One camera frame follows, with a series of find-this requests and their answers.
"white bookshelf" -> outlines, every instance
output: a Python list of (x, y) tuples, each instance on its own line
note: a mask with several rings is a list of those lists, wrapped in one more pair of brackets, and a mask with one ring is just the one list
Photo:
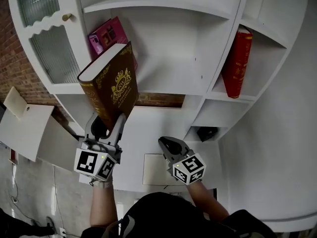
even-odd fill
[[(168, 135), (199, 142), (198, 127), (219, 127), (210, 141), (219, 140), (265, 91), (292, 49), (307, 0), (58, 0), (60, 10), (30, 26), (19, 1), (9, 3), (34, 70), (82, 130), (93, 111), (83, 90), (77, 82), (53, 83), (30, 39), (64, 26), (83, 70), (91, 61), (87, 35), (118, 16), (138, 61), (139, 92), (186, 95), (181, 109), (137, 107), (128, 121), (143, 114), (147, 125), (161, 123)], [(73, 16), (62, 21), (67, 13)], [(231, 99), (220, 72), (240, 24), (254, 38), (241, 95)]]

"pink book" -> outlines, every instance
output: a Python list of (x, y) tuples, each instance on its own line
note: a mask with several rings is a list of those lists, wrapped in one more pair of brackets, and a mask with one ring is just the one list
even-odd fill
[[(106, 21), (93, 31), (88, 38), (97, 56), (115, 43), (128, 44), (129, 42), (118, 17)], [(134, 69), (136, 70), (138, 63), (134, 56), (133, 58)]]

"cabinet door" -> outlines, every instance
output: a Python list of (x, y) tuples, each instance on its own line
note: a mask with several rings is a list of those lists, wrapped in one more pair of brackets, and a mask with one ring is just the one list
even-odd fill
[(82, 94), (77, 75), (91, 61), (79, 0), (9, 0), (34, 70), (52, 94)]

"book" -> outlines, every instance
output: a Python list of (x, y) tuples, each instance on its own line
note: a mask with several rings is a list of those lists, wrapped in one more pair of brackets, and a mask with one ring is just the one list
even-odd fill
[[(89, 36), (89, 41), (93, 47), (96, 57), (103, 51), (108, 50), (115, 43), (128, 44), (128, 38), (124, 32), (118, 17), (109, 19)], [(133, 55), (134, 69), (138, 67), (138, 63)]]
[(120, 114), (128, 119), (138, 100), (131, 42), (114, 44), (87, 65), (77, 79), (111, 132)]
[(244, 26), (239, 26), (223, 65), (221, 75), (228, 97), (239, 98), (246, 72), (253, 34)]

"floor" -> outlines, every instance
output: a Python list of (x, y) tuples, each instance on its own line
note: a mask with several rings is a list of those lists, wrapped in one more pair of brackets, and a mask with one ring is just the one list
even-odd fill
[[(45, 225), (45, 217), (50, 216), (55, 225), (62, 227), (61, 218), (55, 200), (53, 166), (37, 160), (35, 163), (19, 156), (17, 168), (12, 169), (8, 158), (10, 150), (0, 145), (0, 208), (15, 218), (30, 223), (23, 214)], [(56, 192), (63, 226), (67, 233), (80, 236), (89, 227), (92, 187), (79, 183), (79, 175), (55, 167)], [(18, 185), (18, 202), (13, 204), (10, 196), (16, 196), (17, 190), (12, 178), (15, 174)], [(115, 191), (118, 217), (134, 204), (135, 199), (144, 193)]]

